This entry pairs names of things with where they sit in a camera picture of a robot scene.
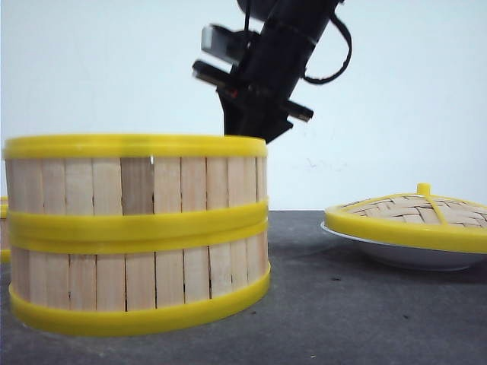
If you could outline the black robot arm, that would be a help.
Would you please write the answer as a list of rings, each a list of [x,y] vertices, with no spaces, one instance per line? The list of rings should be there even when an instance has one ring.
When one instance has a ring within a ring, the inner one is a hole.
[[[224,114],[224,133],[275,140],[293,125],[292,116],[309,121],[313,110],[291,101],[303,79],[322,85],[337,79],[348,67],[326,78],[305,74],[324,30],[333,24],[350,46],[352,36],[336,15],[337,1],[240,1],[247,20],[262,21],[260,32],[245,27],[232,31],[217,24],[202,29],[202,51],[231,64],[229,72],[202,60],[193,63],[196,78],[216,87]]]

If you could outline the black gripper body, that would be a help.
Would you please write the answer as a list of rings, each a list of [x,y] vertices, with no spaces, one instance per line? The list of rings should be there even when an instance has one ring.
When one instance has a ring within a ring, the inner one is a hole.
[[[238,65],[223,71],[202,60],[193,63],[196,78],[216,87],[224,114],[224,133],[271,142],[313,110],[291,101],[313,45],[292,29],[265,24],[262,31],[245,31],[247,48]]]

